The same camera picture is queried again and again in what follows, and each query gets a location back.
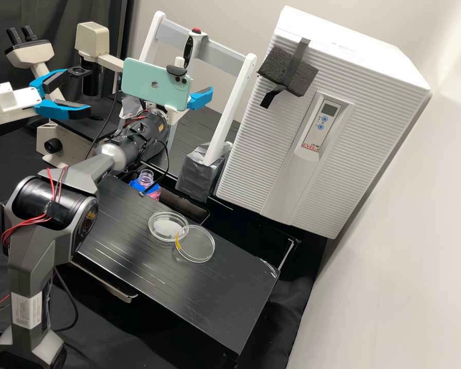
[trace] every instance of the black cylinder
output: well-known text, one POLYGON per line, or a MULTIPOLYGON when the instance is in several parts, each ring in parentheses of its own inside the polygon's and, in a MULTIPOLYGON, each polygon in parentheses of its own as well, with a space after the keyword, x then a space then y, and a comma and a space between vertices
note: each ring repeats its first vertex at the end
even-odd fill
POLYGON ((63 149, 63 145, 58 138, 51 138, 48 141, 45 141, 45 149, 50 154, 57 153, 63 149))
POLYGON ((97 96, 99 93, 99 65, 92 61, 87 61, 83 57, 80 57, 80 65, 83 68, 92 70, 91 75, 83 78, 82 93, 87 96, 97 96))
MULTIPOLYGON (((51 197, 50 182, 42 178, 32 178, 20 189, 12 204, 12 210, 19 218, 34 218, 45 212, 51 197)), ((86 195, 63 187, 59 203, 65 211, 61 213, 61 219, 51 219, 42 225, 54 230, 67 227, 86 198, 86 195)))
POLYGON ((31 26, 23 26, 22 33, 24 34, 26 41, 37 40, 37 36, 34 34, 34 31, 32 30, 31 26))
POLYGON ((15 29, 15 27, 10 27, 7 29, 7 35, 9 36, 10 42, 12 45, 22 44, 22 39, 19 36, 19 33, 15 29))

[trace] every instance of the plastic bottle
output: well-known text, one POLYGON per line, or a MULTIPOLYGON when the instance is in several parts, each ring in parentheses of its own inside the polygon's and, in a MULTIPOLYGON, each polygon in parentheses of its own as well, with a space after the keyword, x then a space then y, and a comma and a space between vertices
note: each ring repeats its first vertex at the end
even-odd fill
MULTIPOLYGON (((140 175, 137 179, 134 179, 130 182, 130 186, 137 189, 138 191, 143 191, 153 183, 154 172, 152 172, 150 169, 144 169, 140 172, 140 175)), ((161 188, 159 184, 156 184, 146 193, 146 196, 150 196, 154 200, 159 201, 160 193, 161 188)))

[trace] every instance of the black strap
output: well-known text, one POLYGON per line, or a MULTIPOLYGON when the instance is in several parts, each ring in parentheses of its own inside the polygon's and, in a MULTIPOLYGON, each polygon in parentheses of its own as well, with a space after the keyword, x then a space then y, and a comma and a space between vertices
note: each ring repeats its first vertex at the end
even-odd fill
POLYGON ((287 70, 285 71, 285 73, 282 75, 282 78, 280 79, 280 82, 275 86, 275 88, 272 91, 268 92, 265 95, 265 97, 261 101, 261 104, 260 104, 261 107, 268 109, 273 98, 287 88, 287 86, 292 81, 294 74, 297 72, 297 68, 299 67, 301 63, 302 57, 304 56, 304 52, 306 51, 307 46, 309 45, 310 42, 311 41, 306 38, 301 39, 301 41, 297 45, 297 48, 292 56, 292 59, 288 63, 287 70))

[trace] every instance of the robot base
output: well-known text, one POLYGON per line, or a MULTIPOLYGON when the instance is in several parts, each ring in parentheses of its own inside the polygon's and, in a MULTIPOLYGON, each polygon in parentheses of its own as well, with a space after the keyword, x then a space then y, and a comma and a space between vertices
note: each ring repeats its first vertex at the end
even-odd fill
POLYGON ((67 359, 63 340, 53 331, 48 331, 41 343, 29 352, 12 342, 12 327, 0 337, 0 368, 15 369, 61 369, 67 359))

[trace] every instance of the white frame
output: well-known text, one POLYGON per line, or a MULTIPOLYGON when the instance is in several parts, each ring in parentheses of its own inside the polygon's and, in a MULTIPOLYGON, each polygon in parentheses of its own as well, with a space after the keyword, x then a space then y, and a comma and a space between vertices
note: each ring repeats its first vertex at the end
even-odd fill
MULTIPOLYGON (((180 48, 181 45, 185 44, 190 32, 189 29, 167 19, 164 12, 157 11, 145 38, 139 60, 153 64, 159 42, 180 48)), ((231 128, 244 89, 256 65, 257 57, 252 53, 246 56, 242 55, 210 40, 205 35, 205 37, 199 39, 198 43, 195 43, 192 58, 200 59, 237 77, 203 160, 203 164, 209 166, 222 156, 229 146, 232 147, 230 142, 225 142, 225 138, 231 128)), ((176 127, 177 125, 171 127, 169 148, 173 142, 176 127)))

